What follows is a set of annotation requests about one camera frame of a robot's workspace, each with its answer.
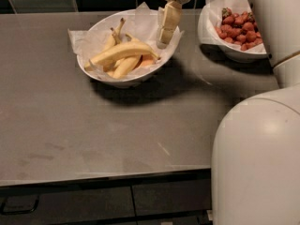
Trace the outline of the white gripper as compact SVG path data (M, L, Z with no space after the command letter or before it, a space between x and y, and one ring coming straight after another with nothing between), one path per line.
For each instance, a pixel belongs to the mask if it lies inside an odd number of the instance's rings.
M157 12L157 46L165 49L173 38L173 33L180 23L182 5L190 0L165 0L165 7L160 7Z

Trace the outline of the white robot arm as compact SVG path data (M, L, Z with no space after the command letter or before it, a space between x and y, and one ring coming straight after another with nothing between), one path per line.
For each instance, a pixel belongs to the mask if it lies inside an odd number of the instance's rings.
M207 22L224 5L254 12L278 88L237 104L217 129L213 225L300 225L300 0L206 0L201 43L213 43Z

